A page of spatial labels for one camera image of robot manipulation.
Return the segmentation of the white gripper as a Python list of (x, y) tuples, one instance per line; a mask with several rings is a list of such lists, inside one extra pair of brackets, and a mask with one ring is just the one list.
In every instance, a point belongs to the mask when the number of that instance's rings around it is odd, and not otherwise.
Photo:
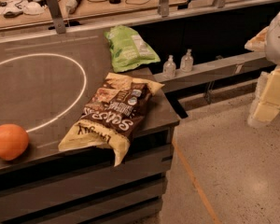
[(280, 65), (271, 73), (262, 72), (258, 79), (247, 124), (260, 128), (270, 124), (280, 112)]

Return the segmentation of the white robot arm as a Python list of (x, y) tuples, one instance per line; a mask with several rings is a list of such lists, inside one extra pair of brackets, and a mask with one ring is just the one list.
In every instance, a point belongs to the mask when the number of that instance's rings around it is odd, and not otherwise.
[(245, 48), (263, 51), (266, 59), (276, 65), (271, 73), (260, 74), (250, 106), (247, 123), (260, 128), (270, 124), (280, 112), (280, 11), (269, 26), (246, 42)]

